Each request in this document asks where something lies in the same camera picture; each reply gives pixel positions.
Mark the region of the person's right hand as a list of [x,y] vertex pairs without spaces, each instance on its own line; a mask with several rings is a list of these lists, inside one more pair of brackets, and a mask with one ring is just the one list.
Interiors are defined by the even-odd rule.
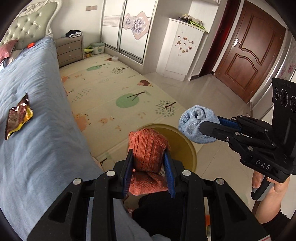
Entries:
[[276,217],[281,208],[281,202],[287,192],[290,177],[283,183],[278,183],[271,178],[267,177],[266,180],[273,184],[265,198],[260,202],[255,217],[263,224],[270,222]]

